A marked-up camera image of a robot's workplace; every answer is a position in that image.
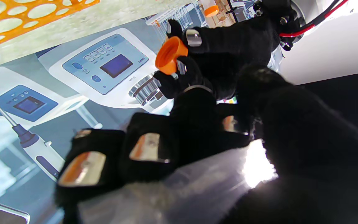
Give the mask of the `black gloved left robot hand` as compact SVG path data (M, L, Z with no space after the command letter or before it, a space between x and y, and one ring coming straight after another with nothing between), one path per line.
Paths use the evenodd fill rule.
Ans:
M254 17L226 27L193 27L182 30L178 21L168 21L167 36L178 37L188 55L178 57L184 72L178 78L156 71L166 98L177 97L194 85L209 88L216 100L232 98L240 70L247 65L267 66L272 52L279 46L277 24L266 16Z

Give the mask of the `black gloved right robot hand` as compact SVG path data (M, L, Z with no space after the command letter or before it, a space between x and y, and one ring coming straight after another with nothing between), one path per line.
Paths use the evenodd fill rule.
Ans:
M358 129L263 66L238 103L194 85L169 116L83 129L55 188L65 224L358 224Z

